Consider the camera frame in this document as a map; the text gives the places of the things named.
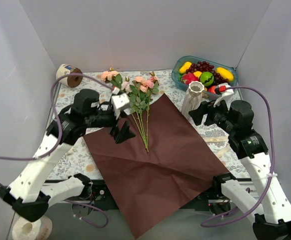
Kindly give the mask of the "cream printed ribbon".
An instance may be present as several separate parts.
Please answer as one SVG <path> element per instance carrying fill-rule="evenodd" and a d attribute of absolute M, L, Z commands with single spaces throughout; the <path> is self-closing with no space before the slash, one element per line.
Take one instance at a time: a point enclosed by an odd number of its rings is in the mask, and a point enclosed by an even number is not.
<path fill-rule="evenodd" d="M 208 145 L 210 150 L 215 154 L 215 156 L 219 159 L 221 159 L 223 155 L 231 150 L 227 136 L 206 137 L 203 140 Z"/>

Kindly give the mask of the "pink artificial flower bunch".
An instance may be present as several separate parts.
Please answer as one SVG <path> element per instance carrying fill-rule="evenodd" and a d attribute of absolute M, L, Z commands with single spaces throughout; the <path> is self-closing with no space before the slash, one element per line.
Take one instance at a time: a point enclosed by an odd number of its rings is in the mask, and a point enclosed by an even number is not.
<path fill-rule="evenodd" d="M 137 76 L 134 80 L 129 77 L 122 77 L 114 69 L 104 71 L 100 79 L 112 86 L 120 88 L 130 99 L 130 113 L 141 136 L 145 149 L 149 150 L 149 115 L 150 103 L 153 95 L 159 93 L 159 79 L 151 71 L 148 78 Z"/>

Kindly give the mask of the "red wrapping paper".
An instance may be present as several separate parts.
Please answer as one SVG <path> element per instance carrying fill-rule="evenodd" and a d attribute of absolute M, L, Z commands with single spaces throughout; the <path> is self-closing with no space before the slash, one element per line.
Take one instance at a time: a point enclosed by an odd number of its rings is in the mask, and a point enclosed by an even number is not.
<path fill-rule="evenodd" d="M 116 144 L 106 128 L 83 138 L 134 238 L 228 171 L 167 95 L 143 119 L 148 121 L 148 147 L 139 135 Z"/>

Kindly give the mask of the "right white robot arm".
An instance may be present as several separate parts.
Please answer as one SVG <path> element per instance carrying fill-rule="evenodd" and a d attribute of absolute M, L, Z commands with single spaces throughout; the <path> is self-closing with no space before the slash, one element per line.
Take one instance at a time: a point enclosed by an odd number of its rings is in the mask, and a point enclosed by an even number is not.
<path fill-rule="evenodd" d="M 260 134 L 253 129 L 254 112 L 251 105 L 235 100 L 230 106 L 203 101 L 189 112 L 196 125 L 206 116 L 205 125 L 216 124 L 228 133 L 230 148 L 248 171 L 261 203 L 247 216 L 258 240 L 291 240 L 291 204 L 275 173 L 271 172 L 268 148 Z"/>

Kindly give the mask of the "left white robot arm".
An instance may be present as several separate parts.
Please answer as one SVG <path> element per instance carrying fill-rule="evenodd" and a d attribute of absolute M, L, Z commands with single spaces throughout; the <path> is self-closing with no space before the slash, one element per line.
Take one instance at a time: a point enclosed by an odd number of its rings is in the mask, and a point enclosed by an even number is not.
<path fill-rule="evenodd" d="M 123 92 L 112 94 L 106 102 L 107 109 L 102 109 L 99 96 L 92 89 L 77 93 L 73 103 L 64 107 L 48 126 L 34 159 L 11 184 L 0 187 L 0 198 L 20 217 L 35 222 L 56 203 L 72 197 L 90 198 L 92 182 L 81 173 L 45 185 L 54 167 L 87 129 L 105 128 L 116 144 L 135 137 L 128 121 L 118 127 L 119 119 L 127 117 L 124 111 L 130 107 L 128 95 Z"/>

